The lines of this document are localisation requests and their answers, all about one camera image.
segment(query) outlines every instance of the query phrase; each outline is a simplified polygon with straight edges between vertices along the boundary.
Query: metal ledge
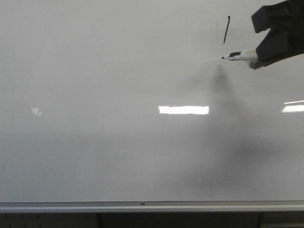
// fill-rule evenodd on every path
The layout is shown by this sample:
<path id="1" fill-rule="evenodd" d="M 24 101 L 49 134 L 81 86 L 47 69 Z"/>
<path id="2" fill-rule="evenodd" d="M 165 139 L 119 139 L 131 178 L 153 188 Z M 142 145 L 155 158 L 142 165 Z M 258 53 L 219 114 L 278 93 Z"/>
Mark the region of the metal ledge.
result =
<path id="1" fill-rule="evenodd" d="M 304 201 L 1 202 L 0 213 L 304 211 Z"/>

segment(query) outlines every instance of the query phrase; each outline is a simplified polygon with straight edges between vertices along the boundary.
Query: white surface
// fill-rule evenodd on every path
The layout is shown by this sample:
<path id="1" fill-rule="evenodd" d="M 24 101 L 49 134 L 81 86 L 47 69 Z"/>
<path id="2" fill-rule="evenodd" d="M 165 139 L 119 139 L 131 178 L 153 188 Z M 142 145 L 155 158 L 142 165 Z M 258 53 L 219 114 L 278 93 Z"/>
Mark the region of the white surface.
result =
<path id="1" fill-rule="evenodd" d="M 304 57 L 220 59 L 277 2 L 0 1 L 0 201 L 302 200 Z"/>

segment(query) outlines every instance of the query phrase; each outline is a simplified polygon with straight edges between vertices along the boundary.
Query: black mark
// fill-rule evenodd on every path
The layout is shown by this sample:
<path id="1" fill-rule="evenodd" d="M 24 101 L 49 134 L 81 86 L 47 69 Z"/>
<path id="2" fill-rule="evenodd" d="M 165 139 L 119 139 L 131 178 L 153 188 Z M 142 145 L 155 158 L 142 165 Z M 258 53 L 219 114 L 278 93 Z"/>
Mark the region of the black mark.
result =
<path id="1" fill-rule="evenodd" d="M 226 36 L 227 36 L 229 24 L 230 24 L 230 16 L 228 16 L 228 24 L 227 24 L 227 28 L 226 28 L 225 37 L 224 37 L 224 43 L 223 44 L 225 44 L 225 41 L 226 41 Z"/>

